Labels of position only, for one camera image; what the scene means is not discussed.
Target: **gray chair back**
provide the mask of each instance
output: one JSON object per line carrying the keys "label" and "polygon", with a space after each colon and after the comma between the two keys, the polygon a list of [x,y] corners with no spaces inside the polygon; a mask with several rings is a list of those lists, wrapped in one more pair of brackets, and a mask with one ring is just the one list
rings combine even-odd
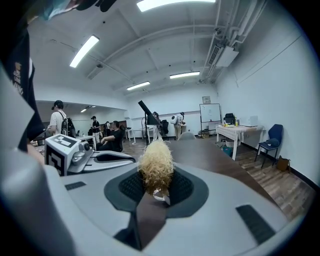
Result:
{"label": "gray chair back", "polygon": [[196,136],[192,133],[192,132],[184,132],[182,133],[179,138],[178,141],[186,141],[186,140],[195,140]]}

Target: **black cap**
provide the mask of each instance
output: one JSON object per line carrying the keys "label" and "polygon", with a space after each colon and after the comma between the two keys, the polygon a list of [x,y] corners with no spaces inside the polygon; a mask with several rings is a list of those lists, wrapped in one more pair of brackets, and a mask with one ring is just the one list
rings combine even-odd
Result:
{"label": "black cap", "polygon": [[97,2],[96,6],[100,7],[101,12],[106,12],[116,2],[116,0],[82,0],[82,2],[76,8],[78,11],[83,11]]}
{"label": "black cap", "polygon": [[63,110],[64,109],[64,103],[61,100],[56,100],[53,104],[53,107],[51,110],[55,109],[55,106],[58,106],[59,109]]}

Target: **white box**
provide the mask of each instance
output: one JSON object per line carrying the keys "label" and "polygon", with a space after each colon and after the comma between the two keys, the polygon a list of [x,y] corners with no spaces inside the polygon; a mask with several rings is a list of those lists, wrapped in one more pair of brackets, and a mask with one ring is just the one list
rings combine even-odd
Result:
{"label": "white box", "polygon": [[253,127],[258,125],[258,116],[257,115],[252,115],[249,117],[240,117],[240,125],[241,126],[248,126],[248,127]]}

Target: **ceiling light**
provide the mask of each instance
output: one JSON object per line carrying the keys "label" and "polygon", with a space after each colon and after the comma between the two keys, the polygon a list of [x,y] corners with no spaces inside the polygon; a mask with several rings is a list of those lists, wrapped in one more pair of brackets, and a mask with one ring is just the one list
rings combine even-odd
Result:
{"label": "ceiling light", "polygon": [[139,88],[139,87],[141,87],[141,86],[148,86],[148,85],[150,85],[150,83],[147,81],[147,82],[143,82],[143,83],[140,83],[140,84],[131,86],[131,87],[127,88],[127,90],[130,91],[130,90]]}
{"label": "ceiling light", "polygon": [[183,77],[191,77],[191,76],[198,76],[199,74],[200,74],[199,71],[197,71],[197,72],[190,72],[190,73],[183,73],[183,74],[174,74],[174,75],[170,75],[170,79],[183,78]]}
{"label": "ceiling light", "polygon": [[216,0],[144,0],[144,1],[138,2],[136,5],[139,7],[141,12],[145,12],[155,7],[175,4],[175,3],[183,3],[183,2],[214,3],[216,2]]}
{"label": "ceiling light", "polygon": [[99,41],[99,38],[92,35],[88,41],[80,48],[77,54],[74,56],[70,67],[76,68],[82,58],[90,51],[90,49]]}

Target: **shredded straw bundle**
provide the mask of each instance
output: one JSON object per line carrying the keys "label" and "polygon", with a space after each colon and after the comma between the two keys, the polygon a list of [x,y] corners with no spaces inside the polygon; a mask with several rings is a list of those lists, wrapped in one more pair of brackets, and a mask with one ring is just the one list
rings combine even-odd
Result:
{"label": "shredded straw bundle", "polygon": [[156,140],[146,148],[139,160],[138,171],[142,174],[148,194],[153,195],[158,189],[163,195],[168,195],[174,166],[171,152],[162,140]]}

